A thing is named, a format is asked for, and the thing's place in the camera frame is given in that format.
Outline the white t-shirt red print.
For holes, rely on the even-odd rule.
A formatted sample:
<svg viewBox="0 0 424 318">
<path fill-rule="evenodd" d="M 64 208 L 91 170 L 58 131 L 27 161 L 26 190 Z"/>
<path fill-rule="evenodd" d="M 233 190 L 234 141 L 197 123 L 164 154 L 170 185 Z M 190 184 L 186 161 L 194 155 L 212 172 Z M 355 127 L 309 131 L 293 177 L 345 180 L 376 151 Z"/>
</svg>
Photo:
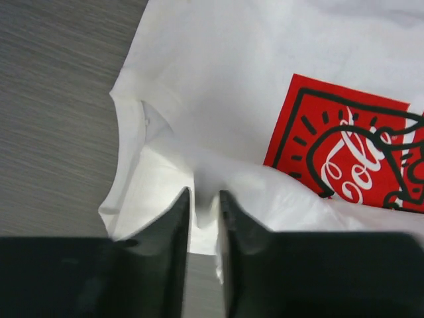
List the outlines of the white t-shirt red print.
<svg viewBox="0 0 424 318">
<path fill-rule="evenodd" d="M 110 95 L 113 238 L 184 188 L 215 258 L 222 189 L 274 231 L 423 235 L 422 1 L 149 1 Z"/>
</svg>

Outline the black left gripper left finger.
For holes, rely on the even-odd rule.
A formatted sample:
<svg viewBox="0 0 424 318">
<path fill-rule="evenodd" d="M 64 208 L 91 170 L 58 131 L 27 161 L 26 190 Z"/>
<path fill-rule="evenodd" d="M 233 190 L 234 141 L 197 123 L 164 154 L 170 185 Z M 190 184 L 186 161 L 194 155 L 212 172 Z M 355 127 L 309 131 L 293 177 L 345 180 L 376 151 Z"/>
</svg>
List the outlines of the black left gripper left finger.
<svg viewBox="0 0 424 318">
<path fill-rule="evenodd" d="M 190 192 L 125 240 L 3 237 L 2 317 L 180 317 Z"/>
</svg>

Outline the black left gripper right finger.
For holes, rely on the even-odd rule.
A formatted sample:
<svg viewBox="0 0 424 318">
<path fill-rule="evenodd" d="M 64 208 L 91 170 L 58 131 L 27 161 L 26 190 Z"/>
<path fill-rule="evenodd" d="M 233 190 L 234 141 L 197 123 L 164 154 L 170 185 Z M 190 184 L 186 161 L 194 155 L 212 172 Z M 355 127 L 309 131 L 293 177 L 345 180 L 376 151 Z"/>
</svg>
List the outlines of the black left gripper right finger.
<svg viewBox="0 0 424 318">
<path fill-rule="evenodd" d="M 402 232 L 273 232 L 219 194 L 226 317 L 422 317 L 423 244 Z"/>
</svg>

